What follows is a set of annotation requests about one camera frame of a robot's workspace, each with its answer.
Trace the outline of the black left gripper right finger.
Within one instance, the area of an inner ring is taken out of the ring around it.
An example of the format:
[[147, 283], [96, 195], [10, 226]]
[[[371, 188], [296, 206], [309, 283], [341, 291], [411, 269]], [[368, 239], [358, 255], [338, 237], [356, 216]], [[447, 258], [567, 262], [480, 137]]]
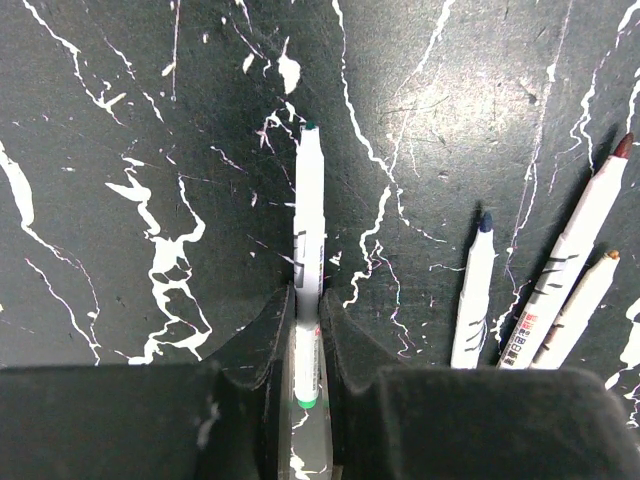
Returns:
[[409, 479], [398, 382], [406, 366], [327, 291], [320, 302], [334, 463], [343, 479]]

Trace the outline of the white pen green end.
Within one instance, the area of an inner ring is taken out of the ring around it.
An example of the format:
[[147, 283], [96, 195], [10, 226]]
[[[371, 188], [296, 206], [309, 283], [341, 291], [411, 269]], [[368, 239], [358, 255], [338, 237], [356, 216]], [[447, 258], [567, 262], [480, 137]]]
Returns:
[[319, 395], [319, 302], [324, 281], [324, 167], [320, 129], [301, 128], [295, 159], [294, 233], [294, 396], [303, 409]]

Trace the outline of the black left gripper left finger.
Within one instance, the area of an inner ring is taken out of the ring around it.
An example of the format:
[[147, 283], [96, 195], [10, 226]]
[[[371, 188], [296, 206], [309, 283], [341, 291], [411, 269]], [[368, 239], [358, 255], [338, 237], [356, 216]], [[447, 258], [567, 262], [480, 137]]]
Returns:
[[215, 351], [213, 423], [204, 437], [206, 479], [287, 479], [291, 446], [291, 286]]

